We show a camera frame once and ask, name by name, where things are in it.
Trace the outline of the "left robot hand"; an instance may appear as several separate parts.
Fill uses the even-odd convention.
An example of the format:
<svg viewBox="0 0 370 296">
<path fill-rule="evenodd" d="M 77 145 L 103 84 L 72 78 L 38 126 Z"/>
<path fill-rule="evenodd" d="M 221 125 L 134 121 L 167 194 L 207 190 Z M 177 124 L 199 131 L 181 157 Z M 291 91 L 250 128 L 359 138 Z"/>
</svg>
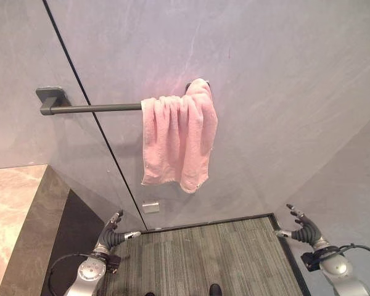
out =
<svg viewBox="0 0 370 296">
<path fill-rule="evenodd" d="M 94 247 L 95 252 L 109 254 L 113 247 L 120 245 L 124 241 L 128 241 L 135 237 L 141 236 L 141 231 L 126 233 L 115 232 L 119 222 L 121 221 L 122 216 L 123 210 L 119 210 L 113 214 L 108 222 L 106 222 Z"/>
</svg>

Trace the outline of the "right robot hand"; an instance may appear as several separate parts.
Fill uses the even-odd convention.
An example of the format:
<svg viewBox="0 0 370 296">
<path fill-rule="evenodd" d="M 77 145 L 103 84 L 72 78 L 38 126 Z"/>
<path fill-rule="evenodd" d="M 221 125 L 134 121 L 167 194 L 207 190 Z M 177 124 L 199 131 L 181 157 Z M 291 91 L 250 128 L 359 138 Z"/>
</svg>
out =
<svg viewBox="0 0 370 296">
<path fill-rule="evenodd" d="M 278 230 L 275 230 L 277 237 L 291 238 L 299 242 L 307 243 L 313 248 L 313 250 L 319 250 L 329 245 L 317 225 L 302 211 L 296 209 L 289 203 L 286 204 L 286 207 L 290 210 L 290 214 L 296 217 L 295 222 L 298 223 L 301 228 L 294 231 L 279 228 Z"/>
</svg>

